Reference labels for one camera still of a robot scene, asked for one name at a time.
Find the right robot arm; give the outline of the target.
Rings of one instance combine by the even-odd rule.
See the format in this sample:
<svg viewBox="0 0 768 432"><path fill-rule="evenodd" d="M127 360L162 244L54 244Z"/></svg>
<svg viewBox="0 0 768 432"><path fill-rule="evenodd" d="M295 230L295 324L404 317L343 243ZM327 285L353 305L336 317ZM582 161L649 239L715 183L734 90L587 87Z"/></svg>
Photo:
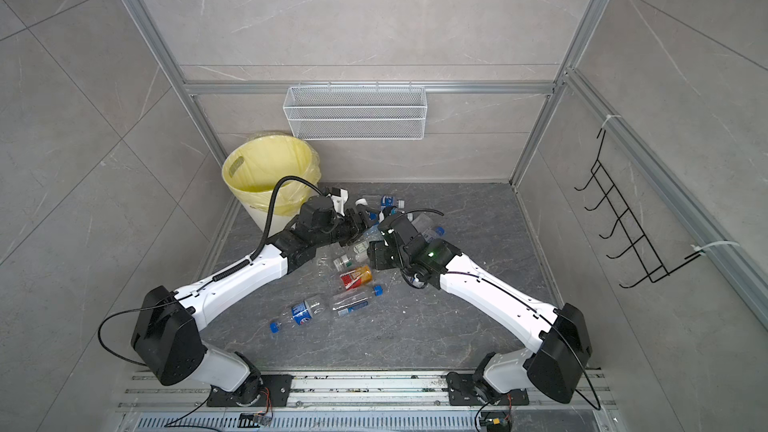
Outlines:
<svg viewBox="0 0 768 432"><path fill-rule="evenodd" d="M577 392L592 346L583 313L539 301L485 271L457 246L427 241L403 213L377 225L381 238L369 257L400 270L413 287L431 285L463 299L501 324L522 344L519 350L490 353L472 376L472 389L486 403L514 390L534 388L569 403Z"/></svg>

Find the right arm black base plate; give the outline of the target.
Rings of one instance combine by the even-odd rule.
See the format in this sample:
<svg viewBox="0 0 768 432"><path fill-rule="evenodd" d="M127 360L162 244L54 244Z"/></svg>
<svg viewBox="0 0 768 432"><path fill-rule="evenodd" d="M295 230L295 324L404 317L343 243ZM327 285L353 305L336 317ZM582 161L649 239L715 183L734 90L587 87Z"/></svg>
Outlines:
<svg viewBox="0 0 768 432"><path fill-rule="evenodd" d="M472 374L452 371L445 375L448 400L451 406L504 405L527 406L530 403L525 389L513 389L506 394L495 392Z"/></svg>

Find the Pepsi bottle blue cap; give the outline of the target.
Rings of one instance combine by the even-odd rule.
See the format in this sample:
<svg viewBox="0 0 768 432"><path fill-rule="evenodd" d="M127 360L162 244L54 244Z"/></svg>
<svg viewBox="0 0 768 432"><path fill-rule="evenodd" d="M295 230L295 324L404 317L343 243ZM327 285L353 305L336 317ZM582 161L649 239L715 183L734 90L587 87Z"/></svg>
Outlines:
<svg viewBox="0 0 768 432"><path fill-rule="evenodd" d="M294 327L307 325L314 318L322 315L327 305L327 300L322 295L307 297L273 318L269 322L269 330L272 334L278 334Z"/></svg>

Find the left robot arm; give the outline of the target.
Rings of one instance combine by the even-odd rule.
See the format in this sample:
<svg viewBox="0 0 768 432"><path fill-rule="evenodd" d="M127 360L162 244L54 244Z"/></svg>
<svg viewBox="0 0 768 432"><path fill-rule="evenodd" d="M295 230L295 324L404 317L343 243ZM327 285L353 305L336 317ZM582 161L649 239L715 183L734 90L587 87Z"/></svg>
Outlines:
<svg viewBox="0 0 768 432"><path fill-rule="evenodd" d="M332 196L315 196L284 229L262 239L256 251L195 283L148 292L131 346L164 386L191 379L228 393L259 388L261 374L245 357L207 345L200 332L260 287L313 259L319 248L356 241L373 225L363 199L336 210Z"/></svg>

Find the clear bottle red blue label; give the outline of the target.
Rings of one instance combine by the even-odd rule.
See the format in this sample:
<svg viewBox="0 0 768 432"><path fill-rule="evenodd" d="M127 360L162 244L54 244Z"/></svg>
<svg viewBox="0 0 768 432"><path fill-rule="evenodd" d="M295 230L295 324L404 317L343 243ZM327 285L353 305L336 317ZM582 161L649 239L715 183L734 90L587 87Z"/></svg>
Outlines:
<svg viewBox="0 0 768 432"><path fill-rule="evenodd" d="M336 295L331 302L331 310L337 317L343 317L369 306L383 293L381 285L366 284Z"/></svg>

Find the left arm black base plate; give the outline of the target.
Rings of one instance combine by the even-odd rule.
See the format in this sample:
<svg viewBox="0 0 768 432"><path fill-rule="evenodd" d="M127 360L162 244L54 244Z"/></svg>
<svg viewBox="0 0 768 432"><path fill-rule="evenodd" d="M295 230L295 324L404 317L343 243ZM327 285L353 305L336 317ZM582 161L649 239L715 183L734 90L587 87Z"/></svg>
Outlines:
<svg viewBox="0 0 768 432"><path fill-rule="evenodd" d="M293 376L288 374L261 375L249 378L235 392L211 388L206 400L208 407L285 407L288 402Z"/></svg>

